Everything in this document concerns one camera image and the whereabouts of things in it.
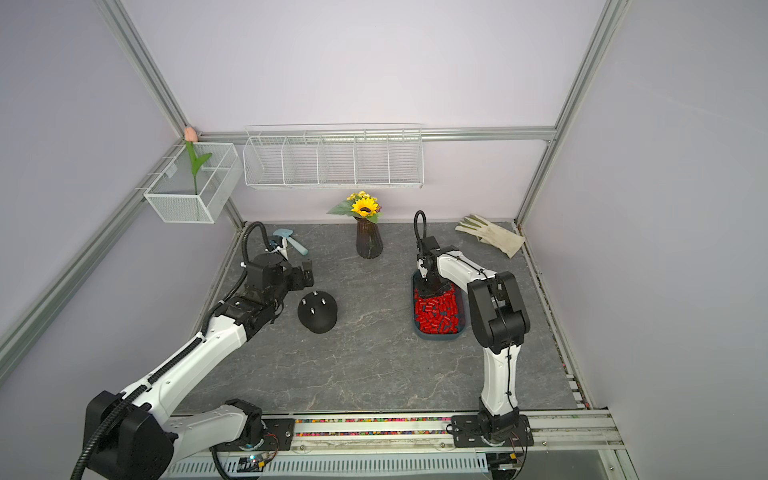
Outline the black dome screw fixture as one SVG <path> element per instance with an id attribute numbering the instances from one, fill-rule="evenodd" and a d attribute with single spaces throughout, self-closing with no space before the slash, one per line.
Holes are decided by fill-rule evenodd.
<path id="1" fill-rule="evenodd" d="M 328 292 L 312 291 L 299 302 L 297 314 L 300 323 L 309 331 L 325 334 L 337 323 L 338 305 Z"/>

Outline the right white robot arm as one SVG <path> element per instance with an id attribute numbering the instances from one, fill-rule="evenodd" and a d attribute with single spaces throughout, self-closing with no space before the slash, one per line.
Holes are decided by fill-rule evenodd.
<path id="1" fill-rule="evenodd" d="M 483 349 L 480 417 L 515 423 L 517 359 L 530 331 L 529 316 L 515 276 L 469 260 L 461 251 L 441 248 L 432 237 L 417 239 L 414 317 L 437 334 L 458 331 L 457 293 L 465 294 L 472 333 Z"/>

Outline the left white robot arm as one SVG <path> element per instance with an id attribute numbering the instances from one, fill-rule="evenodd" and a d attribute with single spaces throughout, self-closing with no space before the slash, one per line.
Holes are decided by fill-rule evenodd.
<path id="1" fill-rule="evenodd" d="M 172 417 L 222 360 L 278 318 L 288 293 L 314 284 L 311 262 L 294 267 L 279 251 L 260 254 L 244 268 L 244 294 L 220 302 L 201 332 L 119 393 L 103 391 L 91 400 L 72 478 L 92 470 L 107 479 L 158 479 L 175 462 L 212 447 L 262 446 L 268 434 L 262 411 L 243 400 Z"/>

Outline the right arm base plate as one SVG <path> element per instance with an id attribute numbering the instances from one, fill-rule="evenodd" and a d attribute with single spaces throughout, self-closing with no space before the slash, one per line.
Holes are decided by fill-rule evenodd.
<path id="1" fill-rule="evenodd" d="M 529 419 L 518 410 L 491 416 L 487 412 L 454 415 L 446 426 L 455 447 L 529 447 L 534 444 Z"/>

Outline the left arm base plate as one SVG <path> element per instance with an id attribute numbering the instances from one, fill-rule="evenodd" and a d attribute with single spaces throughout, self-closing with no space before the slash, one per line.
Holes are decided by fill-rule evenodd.
<path id="1" fill-rule="evenodd" d="M 250 452 L 290 450 L 294 439 L 296 420 L 290 417 L 267 417 L 261 420 L 261 426 L 247 427 L 239 438 L 216 446 L 219 452 Z"/>

